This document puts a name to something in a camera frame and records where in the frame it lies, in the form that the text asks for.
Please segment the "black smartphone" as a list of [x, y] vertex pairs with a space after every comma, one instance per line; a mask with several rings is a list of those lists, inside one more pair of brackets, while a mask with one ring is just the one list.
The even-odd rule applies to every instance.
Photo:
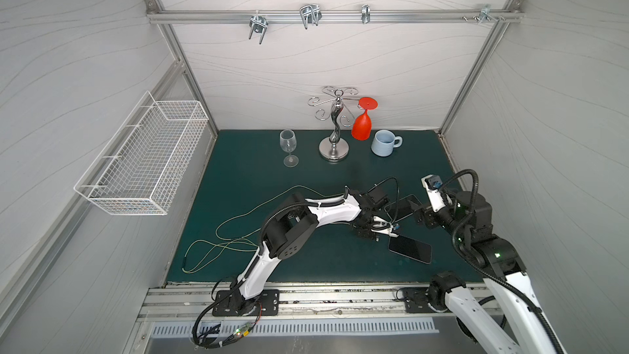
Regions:
[[432, 262], [432, 246], [406, 236], [390, 237], [388, 249], [416, 262], [427, 265]]
[[411, 194], [400, 198], [397, 202], [386, 205], [384, 211], [391, 222], [401, 222], [404, 219], [412, 218], [419, 224], [421, 222], [420, 212], [422, 209], [422, 203], [415, 195]]

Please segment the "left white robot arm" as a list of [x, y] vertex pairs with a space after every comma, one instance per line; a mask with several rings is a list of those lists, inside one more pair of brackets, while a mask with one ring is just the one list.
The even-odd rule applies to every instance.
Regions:
[[323, 199], [291, 195], [260, 228], [257, 250], [232, 285], [235, 298], [247, 305], [257, 300], [278, 264], [299, 252], [321, 227], [348, 223], [370, 234], [393, 234], [393, 223], [377, 216], [387, 203], [378, 187], [363, 193], [346, 188]]

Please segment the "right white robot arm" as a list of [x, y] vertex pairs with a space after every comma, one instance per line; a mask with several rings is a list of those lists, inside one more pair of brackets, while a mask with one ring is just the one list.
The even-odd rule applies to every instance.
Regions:
[[423, 209], [426, 224], [450, 234], [455, 253], [481, 275], [511, 331], [501, 327], [453, 271], [432, 277], [427, 305], [452, 313], [461, 331], [487, 353], [563, 353], [518, 251], [493, 232], [491, 205], [478, 193], [477, 172], [461, 170], [447, 180], [427, 175], [421, 183], [430, 202]]

